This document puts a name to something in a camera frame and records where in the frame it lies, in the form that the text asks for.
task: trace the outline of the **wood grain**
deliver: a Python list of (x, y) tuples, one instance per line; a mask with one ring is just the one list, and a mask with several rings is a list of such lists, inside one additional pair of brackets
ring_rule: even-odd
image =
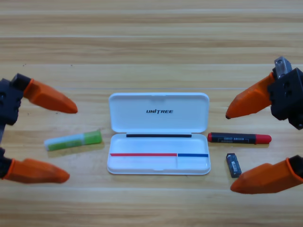
[[(303, 187), (277, 194), (230, 191), (227, 153), (242, 171), (302, 155), (302, 131), (266, 108), (227, 120), (234, 97), (283, 55), (303, 68), (301, 0), (0, 0), (0, 71), (55, 87), (79, 112), (22, 100), (7, 126), (6, 156), (53, 163), (64, 184), (2, 181), (2, 227), (301, 227)], [(205, 176), (112, 175), (106, 168), (115, 92), (204, 92), (211, 131), (270, 134), (269, 146), (209, 144)], [(100, 128), (104, 144), (51, 157), (43, 141)]]

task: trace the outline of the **red line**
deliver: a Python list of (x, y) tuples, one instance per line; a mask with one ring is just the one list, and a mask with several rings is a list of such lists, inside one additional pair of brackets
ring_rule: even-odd
[(176, 153), (111, 153), (111, 156), (177, 156)]

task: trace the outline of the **marker pen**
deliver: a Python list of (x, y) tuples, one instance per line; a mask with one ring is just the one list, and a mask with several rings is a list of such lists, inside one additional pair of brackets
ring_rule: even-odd
[(271, 137), (269, 135), (259, 134), (211, 132), (208, 134), (207, 140), (214, 143), (269, 144)]

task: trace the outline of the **white label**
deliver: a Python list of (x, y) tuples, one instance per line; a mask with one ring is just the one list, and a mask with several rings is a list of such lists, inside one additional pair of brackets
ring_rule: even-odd
[(232, 167), (233, 167), (233, 170), (236, 172), (237, 171), (237, 166), (236, 166), (235, 162), (232, 162)]

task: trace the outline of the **glue stick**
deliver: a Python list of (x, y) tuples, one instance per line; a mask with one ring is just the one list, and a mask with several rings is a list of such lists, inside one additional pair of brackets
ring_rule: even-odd
[(77, 135), (48, 139), (44, 141), (44, 145), (47, 151), (52, 151), (101, 142), (101, 132), (100, 130), (97, 130)]

